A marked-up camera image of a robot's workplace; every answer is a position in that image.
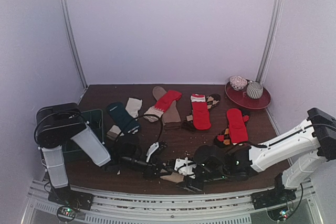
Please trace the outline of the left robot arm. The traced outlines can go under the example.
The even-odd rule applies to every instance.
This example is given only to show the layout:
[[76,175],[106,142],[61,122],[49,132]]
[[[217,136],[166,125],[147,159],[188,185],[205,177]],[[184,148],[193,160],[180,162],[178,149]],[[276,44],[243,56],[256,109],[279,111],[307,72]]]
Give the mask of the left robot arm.
[[121,130],[111,143],[104,143],[101,111],[94,117],[82,113],[76,103],[38,110],[33,137],[49,175],[50,198],[64,205],[93,198],[91,194],[71,189],[65,166],[71,160],[71,154],[77,158],[80,153],[85,153],[106,172],[116,172],[121,164],[126,163],[143,170],[149,178],[159,176],[163,164],[155,156],[165,149],[166,143],[157,140],[144,153],[137,136],[140,129],[138,118],[129,115],[122,103],[110,104],[107,112]]

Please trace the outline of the beige brown striped long sock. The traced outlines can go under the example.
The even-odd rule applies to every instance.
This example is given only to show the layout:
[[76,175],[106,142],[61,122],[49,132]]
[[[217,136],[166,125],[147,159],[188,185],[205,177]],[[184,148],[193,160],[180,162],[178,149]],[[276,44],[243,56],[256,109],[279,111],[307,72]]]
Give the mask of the beige brown striped long sock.
[[171,174],[166,174],[166,175],[162,175],[160,176],[161,179],[169,181],[169,182],[173,182],[173,183],[181,183],[184,180],[184,176],[179,174],[179,173],[171,173]]

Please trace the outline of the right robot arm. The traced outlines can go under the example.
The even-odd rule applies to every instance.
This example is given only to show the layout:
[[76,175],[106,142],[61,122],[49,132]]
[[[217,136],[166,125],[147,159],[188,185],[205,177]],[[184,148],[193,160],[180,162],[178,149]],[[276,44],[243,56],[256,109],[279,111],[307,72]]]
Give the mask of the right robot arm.
[[191,160],[175,162],[175,171],[183,176],[177,185],[198,192],[205,182],[246,181],[298,155],[293,165],[276,176],[275,188],[269,192],[272,203],[281,203],[321,164],[335,159],[335,118],[318,108],[308,110],[307,114],[293,129],[263,143],[241,141],[223,148],[200,146]]

